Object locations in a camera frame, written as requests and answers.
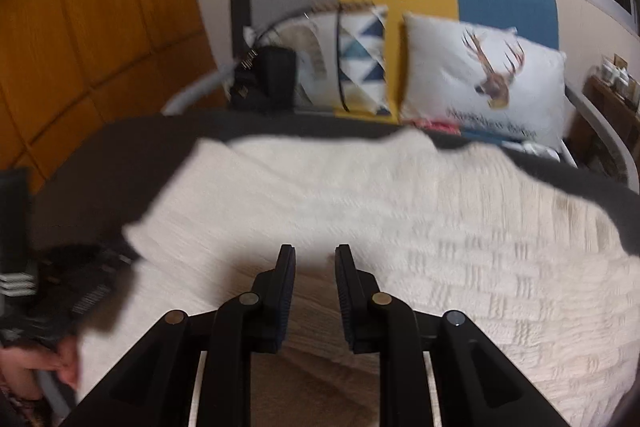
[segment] pillow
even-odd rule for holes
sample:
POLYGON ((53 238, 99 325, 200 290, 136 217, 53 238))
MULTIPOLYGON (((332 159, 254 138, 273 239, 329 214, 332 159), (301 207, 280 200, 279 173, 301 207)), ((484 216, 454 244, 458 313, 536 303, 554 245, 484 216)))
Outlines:
POLYGON ((316 13, 283 22, 266 36, 261 43, 285 46, 298 54, 296 107, 389 114, 383 58, 386 12, 386 6, 372 6, 316 13))
POLYGON ((481 128, 558 151, 564 53, 516 35, 407 13, 408 79, 401 118, 481 128))

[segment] deer head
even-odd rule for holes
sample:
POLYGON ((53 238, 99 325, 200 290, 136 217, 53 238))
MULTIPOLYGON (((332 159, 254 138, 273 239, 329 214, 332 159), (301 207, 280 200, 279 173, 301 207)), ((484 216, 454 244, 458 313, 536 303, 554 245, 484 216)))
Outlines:
POLYGON ((509 87, 513 84, 516 75, 519 74, 524 67, 525 55, 520 43, 518 43, 518 49, 515 50, 510 44, 505 42, 511 55, 513 55, 513 60, 509 54, 506 54, 507 60, 509 61, 509 66, 505 64, 507 71, 505 73, 497 73, 489 63, 489 59, 486 58, 484 51, 482 51, 482 41, 475 33, 467 31, 465 36, 462 37, 462 40, 471 55, 480 62, 486 75, 484 82, 476 86, 476 93, 487 94, 491 99, 489 100, 489 107, 492 109, 507 107, 509 105, 509 87))

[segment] knitted blanket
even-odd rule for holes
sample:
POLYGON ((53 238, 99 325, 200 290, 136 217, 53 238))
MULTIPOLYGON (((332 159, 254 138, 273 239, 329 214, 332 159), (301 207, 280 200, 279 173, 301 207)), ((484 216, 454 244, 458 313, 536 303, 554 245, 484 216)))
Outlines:
POLYGON ((283 352, 254 357, 255 425, 376 424, 376 359, 342 335, 340 243, 414 309, 464 311, 572 426, 604 426, 636 375, 640 259, 601 209, 492 146, 442 152, 416 130, 203 140, 126 236, 146 261, 82 332, 81 394, 165 311, 246 291, 282 243, 296 285, 283 352))

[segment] blue triangle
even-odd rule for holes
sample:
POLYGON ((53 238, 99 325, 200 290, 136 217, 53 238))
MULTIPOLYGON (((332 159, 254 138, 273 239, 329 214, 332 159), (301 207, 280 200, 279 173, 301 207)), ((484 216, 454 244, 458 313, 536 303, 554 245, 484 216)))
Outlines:
POLYGON ((378 62, 373 67, 369 74, 362 79, 363 82, 384 82, 385 70, 380 66, 378 62))
POLYGON ((371 26, 369 26, 366 30, 360 32, 360 34, 369 37, 383 38, 385 36, 385 25, 383 25, 382 21, 376 17, 376 20, 373 21, 373 24, 371 24, 371 26))
POLYGON ((363 45, 355 40, 348 45, 340 56, 342 58, 371 58, 369 52, 364 49, 363 45))
POLYGON ((342 70, 338 70, 338 80, 340 82, 353 82, 342 70))

